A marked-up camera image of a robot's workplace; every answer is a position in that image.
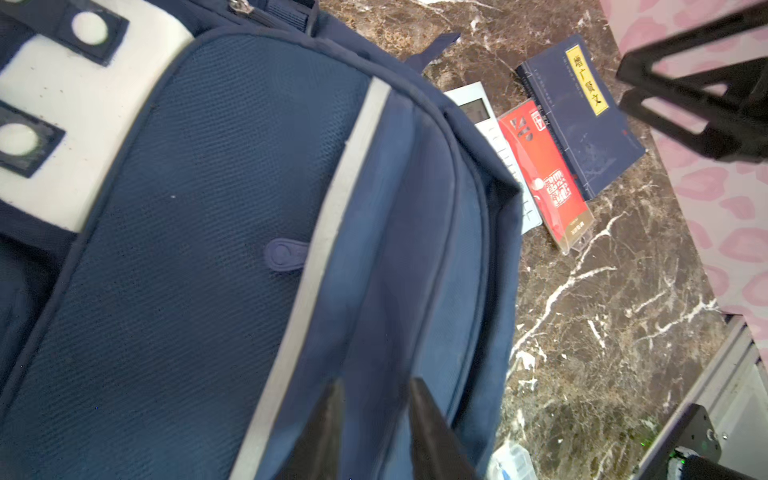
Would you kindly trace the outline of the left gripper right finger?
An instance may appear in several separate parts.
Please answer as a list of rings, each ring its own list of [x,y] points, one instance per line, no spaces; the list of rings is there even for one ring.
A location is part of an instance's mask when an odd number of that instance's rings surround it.
[[[408,418],[414,479],[477,479],[423,379],[409,381]]]

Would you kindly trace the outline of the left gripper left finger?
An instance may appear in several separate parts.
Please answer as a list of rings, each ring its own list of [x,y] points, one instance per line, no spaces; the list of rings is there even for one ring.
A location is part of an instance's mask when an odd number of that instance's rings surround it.
[[[275,479],[338,477],[344,400],[343,382],[337,379],[329,383]]]

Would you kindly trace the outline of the navy blue student backpack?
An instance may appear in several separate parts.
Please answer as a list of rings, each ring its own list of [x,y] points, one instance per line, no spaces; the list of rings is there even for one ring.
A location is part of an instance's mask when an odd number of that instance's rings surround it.
[[[1,5],[1,475],[275,479],[329,383],[336,479],[414,479],[421,378],[482,478],[522,193],[315,1]]]

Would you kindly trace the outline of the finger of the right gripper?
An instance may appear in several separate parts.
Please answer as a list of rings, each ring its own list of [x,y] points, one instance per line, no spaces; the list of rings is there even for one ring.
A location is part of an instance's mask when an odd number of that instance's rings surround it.
[[[719,162],[767,161],[767,59],[765,57],[672,78],[653,71],[660,60],[767,25],[759,2],[623,56],[616,78],[632,88],[622,111],[689,150]],[[658,98],[704,121],[694,133],[642,102]]]

